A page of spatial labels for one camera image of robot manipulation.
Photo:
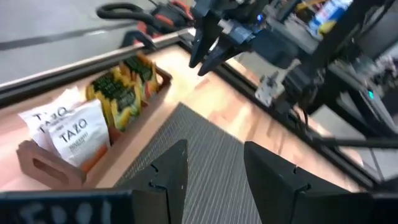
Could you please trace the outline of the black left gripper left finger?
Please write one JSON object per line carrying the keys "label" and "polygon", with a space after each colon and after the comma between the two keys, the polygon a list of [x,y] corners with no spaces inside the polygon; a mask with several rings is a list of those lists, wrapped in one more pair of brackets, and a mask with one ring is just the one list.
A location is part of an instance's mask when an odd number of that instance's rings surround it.
{"label": "black left gripper left finger", "polygon": [[182,224],[187,180],[181,139],[118,188],[0,193],[0,224]]}

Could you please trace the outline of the brown wooden tea organizer box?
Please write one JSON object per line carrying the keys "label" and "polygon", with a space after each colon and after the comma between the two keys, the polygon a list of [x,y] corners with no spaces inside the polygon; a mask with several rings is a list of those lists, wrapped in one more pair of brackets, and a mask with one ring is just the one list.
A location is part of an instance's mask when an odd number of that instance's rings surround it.
{"label": "brown wooden tea organizer box", "polygon": [[[158,66],[156,66],[156,74],[157,79],[162,81],[151,100],[141,100],[144,114],[140,115],[137,121],[129,124],[126,131],[119,131],[114,126],[108,127],[110,147],[90,171],[85,172],[64,161],[60,156],[46,151],[38,146],[32,137],[30,140],[21,142],[16,151],[21,171],[51,189],[79,189],[98,184],[100,178],[110,180],[111,176],[106,173],[105,169],[112,169],[121,156],[127,155],[136,158],[142,151],[141,146],[134,149],[133,144],[139,142],[139,130],[144,127],[151,114],[159,107],[161,98],[165,95],[172,80],[171,74]],[[85,96],[86,86],[102,75],[94,75],[74,86],[78,88],[81,95],[81,102],[76,106],[88,101]]]}

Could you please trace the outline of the yellow green lemon tea packet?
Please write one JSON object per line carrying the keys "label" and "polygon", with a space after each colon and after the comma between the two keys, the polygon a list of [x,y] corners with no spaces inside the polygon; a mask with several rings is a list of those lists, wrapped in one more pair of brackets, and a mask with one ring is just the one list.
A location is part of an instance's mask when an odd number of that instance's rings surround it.
{"label": "yellow green lemon tea packet", "polygon": [[126,90],[127,87],[123,85],[122,81],[116,80],[114,75],[109,72],[87,85],[85,96],[87,100],[100,100],[104,117],[108,123],[111,123],[113,121],[111,101]]}
{"label": "yellow green lemon tea packet", "polygon": [[141,96],[135,88],[115,91],[110,100],[114,126],[125,131],[129,123],[141,113]]}

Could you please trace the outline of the orange black shop vacuum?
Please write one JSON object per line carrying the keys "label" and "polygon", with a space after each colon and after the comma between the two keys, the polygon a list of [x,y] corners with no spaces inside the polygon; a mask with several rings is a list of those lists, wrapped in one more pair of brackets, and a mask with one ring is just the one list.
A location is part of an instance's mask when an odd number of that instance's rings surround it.
{"label": "orange black shop vacuum", "polygon": [[127,10],[131,14],[128,19],[138,21],[137,30],[152,38],[193,26],[194,18],[190,6],[182,0],[169,0],[166,3],[150,1],[155,5],[150,11],[131,3],[117,3],[107,8],[109,11]]}

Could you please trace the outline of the white orange Tazo tea packet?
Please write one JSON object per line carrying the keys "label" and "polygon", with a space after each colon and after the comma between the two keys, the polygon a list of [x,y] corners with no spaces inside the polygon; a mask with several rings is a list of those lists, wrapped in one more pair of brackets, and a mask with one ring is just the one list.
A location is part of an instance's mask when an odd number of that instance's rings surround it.
{"label": "white orange Tazo tea packet", "polygon": [[55,154],[56,156],[59,156],[59,153],[56,150],[55,146],[53,145],[53,142],[52,142],[49,132],[48,132],[49,124],[50,123],[47,121],[39,124],[38,127],[35,128],[32,132],[32,139],[41,148],[45,149],[48,152]]}
{"label": "white orange Tazo tea packet", "polygon": [[47,126],[46,137],[64,161],[90,171],[110,147],[100,100],[68,110]]}
{"label": "white orange Tazo tea packet", "polygon": [[80,102],[80,92],[77,87],[74,87],[66,89],[58,98],[46,105],[19,113],[19,117],[26,123],[29,131],[35,132],[65,116]]}

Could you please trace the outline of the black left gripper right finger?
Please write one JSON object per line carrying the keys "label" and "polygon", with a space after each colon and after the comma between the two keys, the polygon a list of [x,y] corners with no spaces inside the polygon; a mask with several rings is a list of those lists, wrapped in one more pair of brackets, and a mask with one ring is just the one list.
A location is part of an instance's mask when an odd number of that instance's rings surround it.
{"label": "black left gripper right finger", "polygon": [[262,224],[398,224],[398,192],[349,192],[252,141],[244,165]]}

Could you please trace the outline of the blue white wipes canister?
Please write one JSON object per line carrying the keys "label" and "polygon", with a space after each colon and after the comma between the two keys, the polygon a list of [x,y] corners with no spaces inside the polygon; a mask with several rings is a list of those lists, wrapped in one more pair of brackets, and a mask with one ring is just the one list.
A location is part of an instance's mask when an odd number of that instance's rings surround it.
{"label": "blue white wipes canister", "polygon": [[327,0],[308,23],[307,31],[314,38],[321,39],[332,30],[352,2],[353,0]]}

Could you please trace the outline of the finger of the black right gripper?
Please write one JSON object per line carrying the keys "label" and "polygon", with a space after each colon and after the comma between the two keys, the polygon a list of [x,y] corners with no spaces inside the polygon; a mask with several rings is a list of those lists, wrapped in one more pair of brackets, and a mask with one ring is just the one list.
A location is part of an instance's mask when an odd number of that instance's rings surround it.
{"label": "finger of the black right gripper", "polygon": [[190,68],[196,67],[203,60],[221,34],[223,28],[218,25],[220,20],[216,15],[195,16],[196,32],[189,62]]}
{"label": "finger of the black right gripper", "polygon": [[233,58],[245,50],[245,46],[236,45],[228,39],[218,39],[218,43],[207,55],[206,60],[202,63],[198,75],[204,76],[208,72],[214,70],[217,66],[221,65],[223,62]]}

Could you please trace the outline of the orange peach tea packet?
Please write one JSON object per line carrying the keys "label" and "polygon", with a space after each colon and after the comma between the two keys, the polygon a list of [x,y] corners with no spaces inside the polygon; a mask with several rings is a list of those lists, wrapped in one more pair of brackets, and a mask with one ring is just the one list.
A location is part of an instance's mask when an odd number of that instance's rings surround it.
{"label": "orange peach tea packet", "polygon": [[139,87],[142,101],[149,101],[157,93],[160,84],[157,80],[156,64],[144,54],[138,53],[123,60],[119,67],[121,73]]}

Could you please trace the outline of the dark grey woven placemat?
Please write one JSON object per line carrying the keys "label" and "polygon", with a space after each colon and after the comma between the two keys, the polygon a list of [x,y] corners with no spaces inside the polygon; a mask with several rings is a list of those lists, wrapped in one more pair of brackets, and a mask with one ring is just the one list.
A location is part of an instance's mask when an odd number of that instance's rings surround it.
{"label": "dark grey woven placemat", "polygon": [[243,143],[182,103],[115,185],[127,183],[181,139],[188,142],[182,224],[261,224],[247,182]]}

